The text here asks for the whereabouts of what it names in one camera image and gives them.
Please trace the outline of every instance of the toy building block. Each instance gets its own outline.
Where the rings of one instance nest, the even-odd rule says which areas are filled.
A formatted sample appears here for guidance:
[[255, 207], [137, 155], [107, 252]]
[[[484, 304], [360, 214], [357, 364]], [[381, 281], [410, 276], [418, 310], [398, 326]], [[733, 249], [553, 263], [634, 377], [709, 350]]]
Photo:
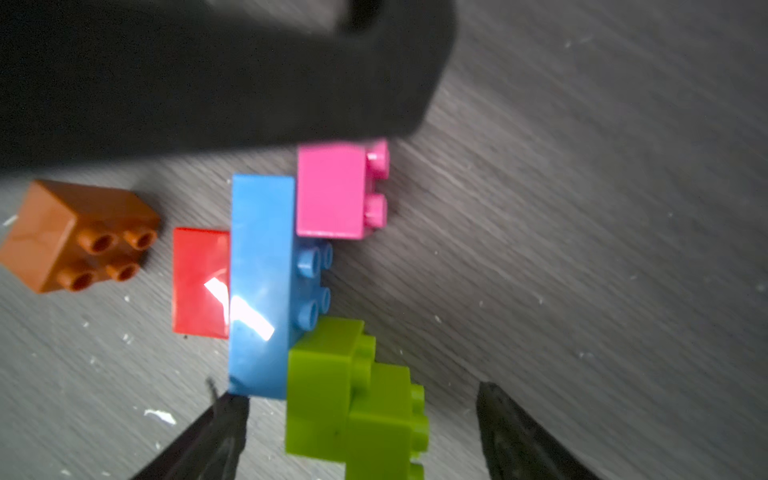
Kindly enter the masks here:
[[34, 180], [0, 263], [36, 293], [124, 282], [157, 239], [160, 217], [128, 190]]
[[389, 176], [384, 140], [299, 147], [296, 232], [300, 237], [359, 240], [386, 226], [387, 203], [374, 193]]
[[371, 388], [355, 396], [347, 425], [346, 480], [423, 480], [411, 463], [429, 446], [424, 387], [404, 366], [374, 363]]
[[230, 233], [230, 392], [286, 398], [288, 350], [330, 307], [327, 240], [296, 236], [292, 177], [235, 175]]
[[286, 452], [333, 462], [347, 457], [354, 395], [370, 388], [376, 338], [360, 320], [321, 317], [288, 359]]
[[173, 331], [230, 336], [230, 233], [174, 229]]

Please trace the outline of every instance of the brown lego brick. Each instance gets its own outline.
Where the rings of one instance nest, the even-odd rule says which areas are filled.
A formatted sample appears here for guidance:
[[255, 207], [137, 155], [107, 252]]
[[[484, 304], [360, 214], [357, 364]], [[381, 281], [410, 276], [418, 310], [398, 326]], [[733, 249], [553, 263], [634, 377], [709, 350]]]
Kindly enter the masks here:
[[36, 293], [123, 282], [139, 271], [160, 217], [128, 190], [34, 180], [0, 263]]

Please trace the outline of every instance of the blue lego brick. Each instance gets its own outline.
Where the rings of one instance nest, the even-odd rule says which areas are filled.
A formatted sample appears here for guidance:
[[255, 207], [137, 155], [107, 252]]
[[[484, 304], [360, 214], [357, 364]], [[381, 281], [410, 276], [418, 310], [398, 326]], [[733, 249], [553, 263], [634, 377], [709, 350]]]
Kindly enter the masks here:
[[296, 236], [296, 180], [235, 175], [230, 233], [230, 388], [286, 398], [288, 350], [330, 307], [327, 240]]

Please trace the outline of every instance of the wood grain surface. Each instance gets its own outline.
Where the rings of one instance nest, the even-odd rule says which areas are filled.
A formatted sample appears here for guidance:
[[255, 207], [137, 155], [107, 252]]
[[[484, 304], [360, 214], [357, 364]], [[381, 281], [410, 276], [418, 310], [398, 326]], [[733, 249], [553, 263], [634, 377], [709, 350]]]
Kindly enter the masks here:
[[[255, 5], [307, 25], [336, 7]], [[389, 226], [338, 242], [326, 278], [332, 314], [366, 320], [378, 360], [426, 387], [428, 478], [488, 477], [473, 409], [486, 379], [603, 478], [766, 478], [766, 11], [459, 2], [427, 121], [392, 142]], [[126, 284], [35, 296], [0, 273], [3, 478], [127, 478], [206, 408], [227, 344], [170, 331], [170, 230], [228, 226], [231, 174], [293, 174], [295, 156], [0, 180], [0, 220], [42, 176], [131, 188], [165, 225]], [[284, 455], [283, 419], [281, 402], [252, 401], [238, 478], [343, 477]]]

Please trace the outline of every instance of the pink stud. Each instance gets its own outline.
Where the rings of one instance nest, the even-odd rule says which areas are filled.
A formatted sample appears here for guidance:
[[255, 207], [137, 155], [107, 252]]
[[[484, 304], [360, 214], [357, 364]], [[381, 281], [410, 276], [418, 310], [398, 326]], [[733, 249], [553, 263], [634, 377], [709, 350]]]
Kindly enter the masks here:
[[379, 140], [366, 151], [371, 176], [379, 180], [389, 178], [389, 148], [386, 140]]
[[366, 227], [386, 227], [386, 198], [381, 194], [366, 195]]

